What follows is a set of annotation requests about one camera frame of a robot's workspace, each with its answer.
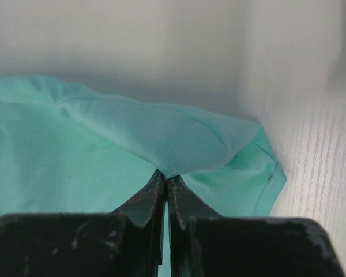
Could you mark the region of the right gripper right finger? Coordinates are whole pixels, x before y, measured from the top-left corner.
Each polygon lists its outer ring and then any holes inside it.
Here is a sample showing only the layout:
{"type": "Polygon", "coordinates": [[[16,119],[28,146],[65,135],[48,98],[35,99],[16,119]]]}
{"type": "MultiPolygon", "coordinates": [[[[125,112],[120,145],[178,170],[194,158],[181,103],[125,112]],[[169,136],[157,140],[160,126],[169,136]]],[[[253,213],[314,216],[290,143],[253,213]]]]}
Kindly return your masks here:
{"type": "Polygon", "coordinates": [[[220,215],[166,182],[172,276],[343,276],[326,231],[304,218],[220,215]]]}

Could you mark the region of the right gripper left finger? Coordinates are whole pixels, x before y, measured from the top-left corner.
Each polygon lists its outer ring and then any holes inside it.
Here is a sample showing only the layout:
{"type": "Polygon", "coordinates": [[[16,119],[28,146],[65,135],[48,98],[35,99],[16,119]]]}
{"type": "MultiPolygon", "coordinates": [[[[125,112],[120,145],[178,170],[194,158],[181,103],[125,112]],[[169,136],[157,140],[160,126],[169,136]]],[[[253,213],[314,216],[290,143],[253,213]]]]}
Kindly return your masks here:
{"type": "Polygon", "coordinates": [[[109,213],[0,216],[0,276],[156,276],[165,179],[109,213]]]}

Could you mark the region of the teal t shirt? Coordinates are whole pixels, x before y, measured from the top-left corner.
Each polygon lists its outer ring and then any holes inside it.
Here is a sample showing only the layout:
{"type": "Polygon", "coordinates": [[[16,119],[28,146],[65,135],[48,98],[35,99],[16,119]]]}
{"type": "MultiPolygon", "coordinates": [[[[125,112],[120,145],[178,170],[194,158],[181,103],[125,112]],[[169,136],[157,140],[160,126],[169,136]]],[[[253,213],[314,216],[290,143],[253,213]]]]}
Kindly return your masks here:
{"type": "Polygon", "coordinates": [[[287,177],[263,127],[141,103],[46,76],[0,77],[0,216],[109,213],[163,174],[162,264],[172,276],[166,182],[225,217],[268,216],[287,177]]]}

